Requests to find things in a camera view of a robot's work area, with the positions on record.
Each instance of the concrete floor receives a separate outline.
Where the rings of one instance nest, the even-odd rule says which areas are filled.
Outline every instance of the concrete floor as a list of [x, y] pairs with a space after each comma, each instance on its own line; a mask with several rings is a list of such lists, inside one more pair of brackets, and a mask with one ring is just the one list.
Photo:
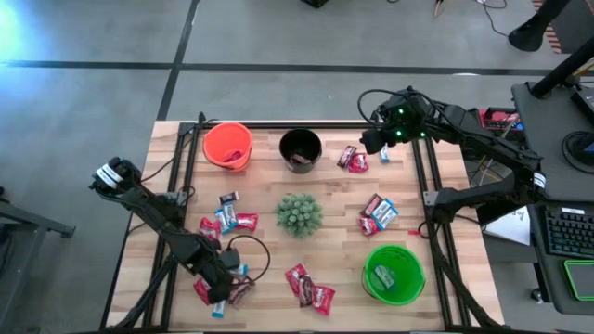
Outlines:
[[[191, 0], [8, 0], [0, 2], [0, 59], [174, 61]], [[534, 13], [530, 0], [492, 11], [509, 32]], [[471, 0], [331, 0], [315, 11], [297, 0], [202, 0], [185, 62], [551, 69], [548, 45], [533, 54], [491, 32]], [[49, 236], [14, 316], [14, 328], [94, 330], [105, 307], [129, 215], [87, 189], [113, 156], [142, 167], [168, 70], [0, 66], [0, 185], [23, 209], [76, 225], [73, 239]], [[520, 76], [181, 71], [168, 120], [199, 111], [222, 120], [357, 119], [369, 88], [415, 85], [464, 107], [511, 106]], [[366, 101], [370, 108], [384, 97]], [[515, 328], [594, 328], [526, 300], [526, 265], [493, 266], [506, 322]]]

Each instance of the wooden tabletop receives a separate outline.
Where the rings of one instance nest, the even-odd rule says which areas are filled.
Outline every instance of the wooden tabletop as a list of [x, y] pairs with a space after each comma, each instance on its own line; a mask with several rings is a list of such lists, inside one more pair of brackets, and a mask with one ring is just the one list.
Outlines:
[[[172, 158], [179, 122], [155, 124], [144, 174], [154, 173]], [[218, 208], [218, 196], [238, 191], [240, 200], [234, 203], [236, 212], [258, 212], [260, 221], [253, 235], [261, 239], [272, 253], [268, 272], [256, 288], [244, 297], [238, 308], [227, 306], [225, 318], [211, 317], [213, 307], [205, 305], [196, 295], [192, 284], [196, 278], [183, 268], [178, 269], [170, 330], [410, 330], [443, 329], [433, 262], [429, 243], [409, 235], [423, 221], [412, 146], [390, 148], [390, 163], [380, 163], [380, 157], [368, 156], [366, 173], [348, 173], [336, 166], [347, 145], [358, 147], [360, 131], [315, 130], [322, 141], [323, 154], [315, 169], [307, 174], [290, 172], [278, 153], [278, 142], [286, 131], [253, 130], [253, 150], [245, 173], [222, 171], [205, 160], [198, 150], [194, 165], [193, 186], [196, 195], [188, 202], [186, 228], [197, 231], [200, 218], [213, 219]], [[444, 186], [468, 187], [466, 170], [458, 146], [435, 145]], [[424, 166], [432, 188], [429, 163], [423, 150]], [[185, 160], [182, 160], [182, 185]], [[164, 192], [169, 168], [146, 182], [155, 192]], [[308, 193], [316, 197], [323, 208], [323, 226], [312, 237], [297, 240], [276, 225], [273, 211], [287, 193]], [[360, 210], [374, 193], [391, 199], [400, 212], [396, 221], [378, 235], [366, 238], [357, 224]], [[461, 213], [475, 217], [474, 210]], [[132, 226], [140, 224], [133, 218]], [[478, 225], [457, 219], [452, 224], [458, 259], [465, 284], [478, 303], [498, 322], [503, 317], [497, 299], [491, 268], [487, 260], [481, 230]], [[238, 232], [222, 237], [222, 242]], [[114, 292], [108, 325], [116, 324], [134, 305], [146, 288], [154, 256], [157, 235], [148, 227], [137, 229], [127, 240], [122, 266]], [[420, 259], [427, 283], [419, 298], [407, 306], [385, 305], [367, 295], [361, 287], [361, 271], [368, 254], [384, 244], [398, 244], [413, 251]], [[265, 265], [261, 246], [248, 239], [233, 243], [241, 261], [256, 276]], [[336, 290], [330, 316], [318, 314], [313, 308], [299, 307], [284, 273], [297, 263], [303, 263], [314, 283]], [[455, 319], [458, 319], [455, 295], [448, 287]], [[158, 299], [155, 316], [161, 314]]]

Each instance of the computer keyboard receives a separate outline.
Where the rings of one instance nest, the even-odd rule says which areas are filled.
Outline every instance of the computer keyboard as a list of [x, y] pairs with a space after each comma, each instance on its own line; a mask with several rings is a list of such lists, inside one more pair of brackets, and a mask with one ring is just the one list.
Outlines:
[[594, 259], [594, 212], [547, 207], [549, 253]]

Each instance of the succulent plant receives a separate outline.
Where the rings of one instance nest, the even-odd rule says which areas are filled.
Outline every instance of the succulent plant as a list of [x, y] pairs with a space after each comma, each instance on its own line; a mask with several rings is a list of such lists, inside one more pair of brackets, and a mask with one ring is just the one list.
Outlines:
[[306, 238], [322, 226], [322, 207], [307, 194], [285, 196], [277, 205], [277, 225], [296, 238]]

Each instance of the orange bucket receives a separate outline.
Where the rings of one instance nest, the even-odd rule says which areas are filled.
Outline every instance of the orange bucket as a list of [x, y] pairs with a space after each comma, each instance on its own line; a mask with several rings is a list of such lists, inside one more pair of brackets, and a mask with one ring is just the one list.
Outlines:
[[[202, 150], [210, 163], [230, 172], [241, 172], [248, 167], [252, 154], [252, 133], [239, 123], [218, 124], [204, 136]], [[241, 156], [232, 160], [237, 154]]]

